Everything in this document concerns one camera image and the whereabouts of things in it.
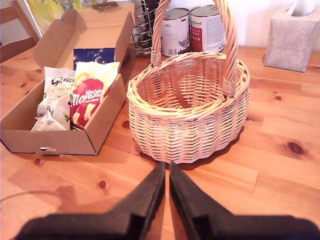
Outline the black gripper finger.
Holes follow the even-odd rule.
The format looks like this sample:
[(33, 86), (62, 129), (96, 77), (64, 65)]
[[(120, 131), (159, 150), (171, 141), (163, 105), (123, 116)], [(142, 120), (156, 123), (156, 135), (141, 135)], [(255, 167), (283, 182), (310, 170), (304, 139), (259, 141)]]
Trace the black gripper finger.
[(169, 165), (169, 188), (190, 240), (228, 240), (218, 217), (232, 213), (202, 191), (177, 164)]
[(126, 197), (106, 213), (107, 240), (143, 240), (165, 194), (165, 163), (159, 163)]

